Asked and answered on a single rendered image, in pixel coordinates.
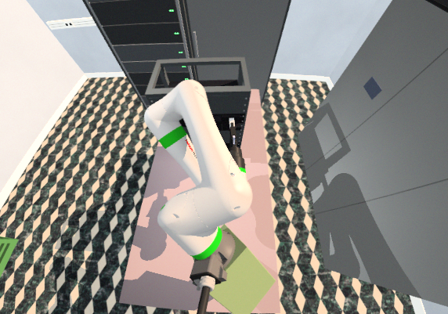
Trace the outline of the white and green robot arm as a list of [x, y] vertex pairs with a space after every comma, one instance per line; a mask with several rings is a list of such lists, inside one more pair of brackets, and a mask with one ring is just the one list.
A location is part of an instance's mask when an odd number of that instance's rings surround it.
[[[192, 142], [179, 123], [182, 118]], [[215, 284], [226, 281], [224, 268], [235, 251], [234, 238], [219, 227], [243, 216], [251, 206], [246, 164], [242, 157], [231, 156], [197, 81], [180, 82], [147, 108], [144, 121], [196, 185], [171, 198], [157, 222], [195, 258], [190, 279], [197, 291], [202, 290], [197, 314], [206, 314], [209, 294]]]

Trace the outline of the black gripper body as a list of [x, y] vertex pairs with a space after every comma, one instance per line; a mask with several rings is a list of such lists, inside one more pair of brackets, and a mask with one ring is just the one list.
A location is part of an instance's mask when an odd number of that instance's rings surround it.
[[237, 142], [235, 140], [235, 144], [233, 144], [233, 140], [231, 139], [231, 147], [228, 149], [232, 157], [242, 157], [241, 148], [237, 147]]

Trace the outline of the dark grey server rack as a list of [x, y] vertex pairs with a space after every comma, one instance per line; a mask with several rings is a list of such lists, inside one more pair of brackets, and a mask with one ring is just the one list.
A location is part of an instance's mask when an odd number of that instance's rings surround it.
[[[251, 86], [244, 57], [157, 60], [145, 96], [150, 105], [152, 105], [165, 97], [181, 82], [170, 81], [169, 83], [164, 67], [225, 64], [241, 64], [242, 71], [239, 66], [238, 82], [237, 80], [209, 80], [198, 82], [202, 86], [206, 86], [203, 88], [208, 99], [208, 105], [226, 147], [229, 149], [229, 119], [234, 118], [238, 142], [237, 147], [240, 148], [251, 96]], [[155, 88], [159, 74], [164, 88]], [[244, 86], [239, 86], [243, 85], [243, 83]]]

